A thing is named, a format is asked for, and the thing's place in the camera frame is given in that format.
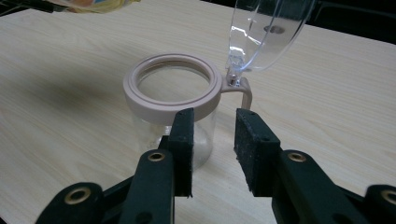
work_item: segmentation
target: wood grain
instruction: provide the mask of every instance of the wood grain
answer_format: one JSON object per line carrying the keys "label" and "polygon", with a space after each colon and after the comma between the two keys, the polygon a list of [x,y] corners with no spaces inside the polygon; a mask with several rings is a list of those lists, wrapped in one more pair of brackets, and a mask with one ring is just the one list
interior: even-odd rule
{"label": "wood grain", "polygon": [[[224,72],[233,10],[197,0],[143,0],[100,14],[27,10],[0,19],[0,216],[33,223],[80,181],[103,189],[132,175],[140,154],[122,79],[149,55],[199,54]],[[359,194],[396,186],[396,47],[305,26],[274,66],[249,73],[252,110],[283,148],[309,153]],[[177,223],[275,223],[253,198],[233,153],[226,93],[215,146],[177,199]]]}

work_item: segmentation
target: yellow object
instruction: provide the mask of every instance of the yellow object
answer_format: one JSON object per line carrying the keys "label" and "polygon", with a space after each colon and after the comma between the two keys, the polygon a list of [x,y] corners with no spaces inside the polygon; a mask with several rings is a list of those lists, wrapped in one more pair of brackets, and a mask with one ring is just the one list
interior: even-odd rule
{"label": "yellow object", "polygon": [[47,0],[51,3],[65,6],[65,11],[85,13],[106,13],[126,7],[132,2],[140,2],[140,0]]}

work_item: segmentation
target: wooden table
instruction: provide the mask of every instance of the wooden table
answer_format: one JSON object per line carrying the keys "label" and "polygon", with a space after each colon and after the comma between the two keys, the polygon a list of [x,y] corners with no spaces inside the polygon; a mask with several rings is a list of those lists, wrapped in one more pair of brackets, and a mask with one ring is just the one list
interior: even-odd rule
{"label": "wooden table", "polygon": [[[221,71],[233,10],[197,0],[142,0],[99,14],[33,10],[0,18],[0,216],[32,223],[77,182],[107,189],[134,174],[122,79],[165,51],[200,54]],[[310,154],[338,185],[363,195],[396,186],[396,47],[305,26],[270,69],[246,74],[252,110],[284,149]],[[177,223],[275,223],[253,198],[233,152],[239,94],[224,94],[215,146],[177,198]]]}

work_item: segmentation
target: clear plastic lid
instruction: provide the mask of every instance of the clear plastic lid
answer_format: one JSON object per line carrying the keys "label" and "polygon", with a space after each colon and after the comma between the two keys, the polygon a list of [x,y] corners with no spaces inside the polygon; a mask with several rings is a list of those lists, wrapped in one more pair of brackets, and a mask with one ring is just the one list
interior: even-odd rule
{"label": "clear plastic lid", "polygon": [[315,0],[237,0],[230,31],[229,74],[262,70],[291,45]]}

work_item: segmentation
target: jar handle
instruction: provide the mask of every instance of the jar handle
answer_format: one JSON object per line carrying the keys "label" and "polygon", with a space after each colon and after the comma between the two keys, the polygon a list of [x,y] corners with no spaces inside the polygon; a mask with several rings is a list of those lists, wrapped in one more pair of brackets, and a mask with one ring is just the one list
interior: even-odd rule
{"label": "jar handle", "polygon": [[241,91],[242,93],[244,93],[242,97],[241,107],[244,109],[250,109],[251,101],[253,99],[253,94],[251,93],[250,85],[248,84],[247,78],[241,77],[239,86],[231,86],[228,84],[228,81],[224,77],[221,83],[221,93],[231,92],[231,91]]}

